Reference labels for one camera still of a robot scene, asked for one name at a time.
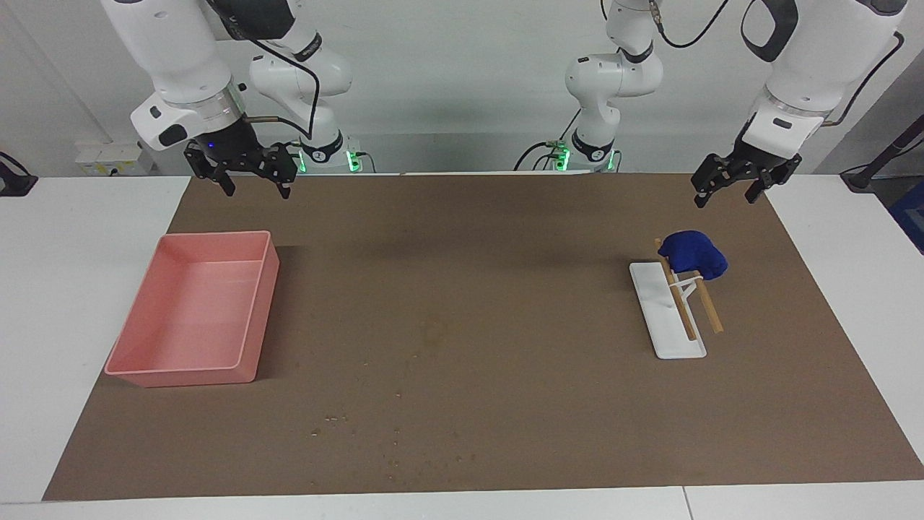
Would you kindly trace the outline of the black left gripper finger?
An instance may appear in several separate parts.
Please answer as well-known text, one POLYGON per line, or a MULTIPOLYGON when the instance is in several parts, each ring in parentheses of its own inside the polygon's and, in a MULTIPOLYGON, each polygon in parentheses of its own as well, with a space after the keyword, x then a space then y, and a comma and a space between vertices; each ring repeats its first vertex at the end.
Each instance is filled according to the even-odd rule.
POLYGON ((749 173, 754 175, 754 181, 745 192, 745 198, 749 204, 755 204, 762 195, 773 186, 782 186, 792 177, 796 168, 802 163, 802 155, 796 154, 795 157, 782 162, 772 168, 749 167, 749 173))
POLYGON ((712 153, 703 159, 702 164, 691 175, 691 184, 696 191, 695 204, 699 209, 706 207, 717 191, 737 182, 738 167, 739 161, 733 160, 732 157, 719 157, 712 153))

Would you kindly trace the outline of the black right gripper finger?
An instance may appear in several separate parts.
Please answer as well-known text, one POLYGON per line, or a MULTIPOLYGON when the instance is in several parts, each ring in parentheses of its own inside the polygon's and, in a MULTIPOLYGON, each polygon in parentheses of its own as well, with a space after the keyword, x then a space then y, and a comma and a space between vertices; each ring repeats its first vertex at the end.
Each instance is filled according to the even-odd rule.
POLYGON ((198 142, 187 142, 183 155, 196 178, 214 182, 225 195, 228 197, 233 196, 235 184, 227 173, 227 165, 224 162, 212 165, 198 142))
POLYGON ((298 166, 289 152, 288 144, 277 142, 263 148, 263 178, 271 181, 284 200, 290 198, 296 181, 298 166))

